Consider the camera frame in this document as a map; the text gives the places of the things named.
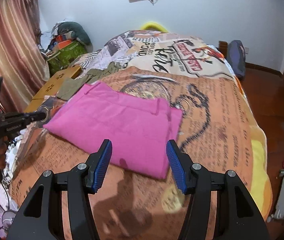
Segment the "wooden lap desk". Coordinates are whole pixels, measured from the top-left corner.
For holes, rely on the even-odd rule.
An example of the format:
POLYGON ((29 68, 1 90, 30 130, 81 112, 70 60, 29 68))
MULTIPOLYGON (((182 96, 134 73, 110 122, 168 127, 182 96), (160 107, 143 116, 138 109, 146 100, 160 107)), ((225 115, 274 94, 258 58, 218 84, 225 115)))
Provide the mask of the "wooden lap desk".
POLYGON ((65 79, 74 79, 82 72, 80 66, 75 65, 56 72, 35 94, 24 112, 33 112, 42 104, 45 96, 55 96, 65 79))

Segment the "olive green pants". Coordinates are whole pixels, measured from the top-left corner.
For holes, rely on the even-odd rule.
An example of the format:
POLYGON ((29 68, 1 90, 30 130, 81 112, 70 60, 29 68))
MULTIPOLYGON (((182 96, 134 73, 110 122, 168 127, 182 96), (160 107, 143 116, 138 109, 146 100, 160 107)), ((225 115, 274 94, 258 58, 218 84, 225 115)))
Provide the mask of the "olive green pants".
POLYGON ((84 84, 92 84, 103 77, 107 77, 121 70, 119 63, 111 62, 105 69, 90 69, 83 77, 78 79, 67 78, 63 81, 56 97, 68 101, 84 84))

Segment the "pink pants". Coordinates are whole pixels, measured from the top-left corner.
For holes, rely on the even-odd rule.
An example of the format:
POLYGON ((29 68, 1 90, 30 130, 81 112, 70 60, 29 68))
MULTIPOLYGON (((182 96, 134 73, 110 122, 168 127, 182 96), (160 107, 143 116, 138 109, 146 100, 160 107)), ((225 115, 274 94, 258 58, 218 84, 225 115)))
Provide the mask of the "pink pants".
POLYGON ((87 153, 109 139, 113 165, 165 179, 166 143, 177 138, 181 122, 182 111, 164 98, 142 99, 97 82, 83 85, 44 127, 87 153))

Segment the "blue backpack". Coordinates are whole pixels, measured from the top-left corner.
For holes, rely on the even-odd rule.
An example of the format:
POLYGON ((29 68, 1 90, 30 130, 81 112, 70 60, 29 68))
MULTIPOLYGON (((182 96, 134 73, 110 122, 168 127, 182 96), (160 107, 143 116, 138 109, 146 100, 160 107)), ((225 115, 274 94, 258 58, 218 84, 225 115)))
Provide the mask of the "blue backpack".
POLYGON ((246 74, 246 55, 244 46, 240 40, 233 40, 228 44, 227 61, 235 76, 239 80, 242 80, 246 74))

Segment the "striped pink curtain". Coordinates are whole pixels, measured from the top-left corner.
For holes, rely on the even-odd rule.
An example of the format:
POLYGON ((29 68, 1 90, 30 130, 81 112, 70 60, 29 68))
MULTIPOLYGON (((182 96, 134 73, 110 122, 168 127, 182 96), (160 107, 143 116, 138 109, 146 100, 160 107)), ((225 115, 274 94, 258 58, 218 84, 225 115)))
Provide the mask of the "striped pink curtain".
POLYGON ((49 80, 40 44, 38 0, 0 0, 0 103, 23 111, 49 80))

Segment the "green storage bag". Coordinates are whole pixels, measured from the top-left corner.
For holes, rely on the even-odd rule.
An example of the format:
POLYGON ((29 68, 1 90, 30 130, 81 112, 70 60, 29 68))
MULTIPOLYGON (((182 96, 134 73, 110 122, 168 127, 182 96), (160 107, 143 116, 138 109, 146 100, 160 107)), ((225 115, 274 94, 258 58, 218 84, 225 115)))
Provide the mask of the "green storage bag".
POLYGON ((56 53, 51 54, 47 59, 50 75, 53 76, 56 72, 68 68, 76 58, 86 53, 85 46, 78 41, 73 41, 56 53))

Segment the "printed bed blanket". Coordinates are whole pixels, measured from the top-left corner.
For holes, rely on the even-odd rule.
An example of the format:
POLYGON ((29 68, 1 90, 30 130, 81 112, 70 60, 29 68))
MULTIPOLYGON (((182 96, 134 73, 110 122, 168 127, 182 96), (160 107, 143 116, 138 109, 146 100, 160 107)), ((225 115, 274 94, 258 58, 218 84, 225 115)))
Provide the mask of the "printed bed blanket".
MULTIPOLYGON (((126 68, 92 83, 142 99, 164 98, 182 111, 175 141, 208 170, 234 170, 263 218, 272 205, 267 175, 266 136, 222 54, 201 39, 151 31, 128 31, 126 68)), ((45 170, 64 172, 89 153, 71 142, 36 130, 15 171, 10 194, 22 204, 45 170)), ((109 166, 102 188, 90 197, 101 239, 176 239, 189 202, 178 192, 171 170, 155 179, 109 166)))

